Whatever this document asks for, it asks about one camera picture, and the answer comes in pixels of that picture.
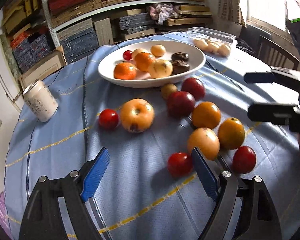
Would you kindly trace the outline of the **cardboard framed panel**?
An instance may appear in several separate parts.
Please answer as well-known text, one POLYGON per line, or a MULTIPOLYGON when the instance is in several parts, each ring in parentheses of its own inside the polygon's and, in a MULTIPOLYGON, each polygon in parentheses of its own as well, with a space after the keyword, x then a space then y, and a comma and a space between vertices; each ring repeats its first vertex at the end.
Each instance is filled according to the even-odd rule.
POLYGON ((19 77, 22 90, 36 80, 44 80, 49 75, 67 65, 63 46, 58 46, 51 53, 34 64, 29 70, 19 77))

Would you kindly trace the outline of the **orange round fruit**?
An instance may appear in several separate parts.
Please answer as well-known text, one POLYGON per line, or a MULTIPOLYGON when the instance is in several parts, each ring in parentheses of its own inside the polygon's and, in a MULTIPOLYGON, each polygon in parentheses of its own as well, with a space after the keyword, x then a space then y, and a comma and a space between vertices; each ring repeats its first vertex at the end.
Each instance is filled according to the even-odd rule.
POLYGON ((189 153, 195 148, 199 148, 202 155, 208 160, 215 160, 220 149, 220 142, 215 132, 209 128, 198 128, 194 130, 187 141, 189 153))

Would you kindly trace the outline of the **dark red plum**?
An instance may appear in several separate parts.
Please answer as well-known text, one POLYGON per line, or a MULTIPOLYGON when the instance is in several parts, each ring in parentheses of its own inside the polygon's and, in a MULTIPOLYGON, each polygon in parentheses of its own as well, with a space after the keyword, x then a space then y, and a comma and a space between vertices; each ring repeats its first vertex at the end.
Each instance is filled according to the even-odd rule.
POLYGON ((167 98, 167 111, 171 117, 184 118, 189 116, 195 107, 195 99, 185 91, 176 91, 167 98))
POLYGON ((194 77, 189 77, 183 82, 181 91, 190 93, 196 101, 202 100, 206 94, 202 81, 194 77))

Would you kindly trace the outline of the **white metal shelf unit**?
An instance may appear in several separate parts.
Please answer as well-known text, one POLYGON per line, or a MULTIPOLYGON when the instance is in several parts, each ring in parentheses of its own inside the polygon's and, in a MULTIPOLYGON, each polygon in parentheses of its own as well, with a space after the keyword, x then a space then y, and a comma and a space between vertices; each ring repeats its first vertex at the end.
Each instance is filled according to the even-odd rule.
POLYGON ((60 45, 57 34, 65 28, 85 20, 94 15, 108 13, 115 10, 130 9, 133 6, 143 6, 155 3, 172 3, 204 6, 204 0, 86 0, 77 3, 53 16, 48 5, 49 0, 39 0, 43 6, 44 16, 55 47, 60 45))

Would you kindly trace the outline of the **small red tomato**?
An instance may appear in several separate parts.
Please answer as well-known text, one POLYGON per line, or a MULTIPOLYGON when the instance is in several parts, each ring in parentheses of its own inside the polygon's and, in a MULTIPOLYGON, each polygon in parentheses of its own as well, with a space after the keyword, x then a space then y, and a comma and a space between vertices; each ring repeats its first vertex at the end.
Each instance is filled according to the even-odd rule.
POLYGON ((98 117, 98 124, 104 129, 113 130, 119 124, 119 115, 112 109, 105 109, 98 117))

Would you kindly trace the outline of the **orange tangerine with stem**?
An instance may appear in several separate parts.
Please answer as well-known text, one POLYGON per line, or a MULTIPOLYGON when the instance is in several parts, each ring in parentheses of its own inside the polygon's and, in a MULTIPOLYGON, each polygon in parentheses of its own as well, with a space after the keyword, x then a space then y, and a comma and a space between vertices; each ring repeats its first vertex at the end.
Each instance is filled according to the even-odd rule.
POLYGON ((129 62, 122 62, 115 66, 114 77, 120 80, 134 80, 136 78, 137 71, 134 64, 129 62))

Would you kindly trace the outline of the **small yellow-green fruit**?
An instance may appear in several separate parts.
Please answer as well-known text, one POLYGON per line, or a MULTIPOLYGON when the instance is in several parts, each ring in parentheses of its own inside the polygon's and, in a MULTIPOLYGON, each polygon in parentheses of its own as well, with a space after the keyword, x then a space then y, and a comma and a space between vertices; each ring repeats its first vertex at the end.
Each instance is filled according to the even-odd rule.
POLYGON ((178 90, 178 87, 172 83, 166 84, 161 87, 161 95, 162 97, 167 100, 170 94, 176 92, 178 90))

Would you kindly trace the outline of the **pink plastic bag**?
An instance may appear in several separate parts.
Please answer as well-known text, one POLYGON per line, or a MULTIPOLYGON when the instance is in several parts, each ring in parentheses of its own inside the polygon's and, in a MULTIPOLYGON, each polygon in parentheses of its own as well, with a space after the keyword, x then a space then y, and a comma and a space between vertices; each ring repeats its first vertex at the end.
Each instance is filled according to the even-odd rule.
POLYGON ((166 20, 179 16, 179 6, 171 3, 154 3, 149 5, 146 10, 157 25, 163 25, 166 20))

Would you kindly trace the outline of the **blue checked tablecloth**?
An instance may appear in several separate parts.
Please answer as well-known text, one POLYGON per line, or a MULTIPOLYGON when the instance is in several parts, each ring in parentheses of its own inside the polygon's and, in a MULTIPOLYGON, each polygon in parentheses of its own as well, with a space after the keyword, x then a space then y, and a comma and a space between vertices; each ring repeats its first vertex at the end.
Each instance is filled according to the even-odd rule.
MULTIPOLYGON (((5 169, 5 205, 12 237, 18 239, 27 200, 40 176, 62 178, 79 169, 106 147, 109 166, 88 203, 97 227, 106 239, 197 239, 214 208, 195 173, 174 179, 166 168, 169 156, 184 152, 192 133, 189 118, 174 119, 157 88, 116 86, 101 78, 101 60, 117 50, 103 46, 93 55, 47 77, 45 84, 58 109, 40 122, 24 106, 10 141, 5 169), (121 125, 126 102, 144 99, 154 108, 151 127, 130 133, 121 125), (113 130, 99 126, 105 109, 119 115, 113 130)), ((215 103, 222 118, 236 117, 244 125, 245 145, 257 155, 248 178, 264 180, 279 217, 282 236, 289 239, 300 226, 300 152, 288 128, 254 123, 247 117, 253 102, 297 103, 298 95, 275 83, 247 84, 247 72, 269 67, 249 54, 233 49, 226 59, 207 57, 195 73, 206 88, 205 100, 215 103)))

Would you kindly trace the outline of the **dark wooden chair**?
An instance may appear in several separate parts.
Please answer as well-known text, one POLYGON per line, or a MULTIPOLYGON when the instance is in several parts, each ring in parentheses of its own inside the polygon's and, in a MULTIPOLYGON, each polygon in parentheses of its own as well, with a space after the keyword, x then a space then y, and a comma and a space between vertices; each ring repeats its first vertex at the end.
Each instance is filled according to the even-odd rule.
POLYGON ((292 70, 298 70, 300 63, 293 54, 264 36, 259 38, 256 57, 271 67, 285 68, 290 62, 292 70))

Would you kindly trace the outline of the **white oval plate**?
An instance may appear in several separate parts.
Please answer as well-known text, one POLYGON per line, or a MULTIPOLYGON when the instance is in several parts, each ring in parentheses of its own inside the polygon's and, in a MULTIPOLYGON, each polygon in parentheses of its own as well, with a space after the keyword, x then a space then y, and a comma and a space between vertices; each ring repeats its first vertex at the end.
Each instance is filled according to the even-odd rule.
POLYGON ((118 86, 151 88, 181 82, 205 63, 206 56, 193 45, 179 41, 145 41, 124 46, 107 55, 99 63, 98 73, 103 79, 118 86), (171 56, 177 52, 188 53, 190 70, 172 75, 171 56), (120 80, 114 77, 115 66, 122 62, 134 64, 137 71, 134 80, 120 80))

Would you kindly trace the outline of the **clear plastic fruit box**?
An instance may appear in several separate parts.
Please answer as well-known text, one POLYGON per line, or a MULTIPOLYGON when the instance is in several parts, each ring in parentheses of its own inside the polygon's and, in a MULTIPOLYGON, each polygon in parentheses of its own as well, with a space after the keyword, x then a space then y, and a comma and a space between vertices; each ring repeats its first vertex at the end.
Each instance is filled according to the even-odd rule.
POLYGON ((204 27, 192 27, 186 32, 190 42, 205 53, 229 57, 238 44, 235 35, 204 27))

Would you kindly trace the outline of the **beige drink can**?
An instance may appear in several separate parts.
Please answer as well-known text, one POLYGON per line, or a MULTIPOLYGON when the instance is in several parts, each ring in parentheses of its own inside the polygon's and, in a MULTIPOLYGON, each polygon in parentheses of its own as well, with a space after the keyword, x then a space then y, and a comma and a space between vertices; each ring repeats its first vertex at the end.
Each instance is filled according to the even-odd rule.
POLYGON ((57 111, 56 99, 41 80, 28 85, 23 92, 23 97, 25 103, 41 122, 49 121, 57 111))

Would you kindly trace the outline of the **large yellow pear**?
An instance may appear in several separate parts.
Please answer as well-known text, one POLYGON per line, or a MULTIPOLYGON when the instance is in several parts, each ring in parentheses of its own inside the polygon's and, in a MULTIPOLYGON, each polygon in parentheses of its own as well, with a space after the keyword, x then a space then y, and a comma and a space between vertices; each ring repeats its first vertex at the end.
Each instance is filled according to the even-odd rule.
POLYGON ((153 106, 140 98, 126 102, 120 111, 121 125, 130 133, 141 133, 149 129, 154 116, 153 106))

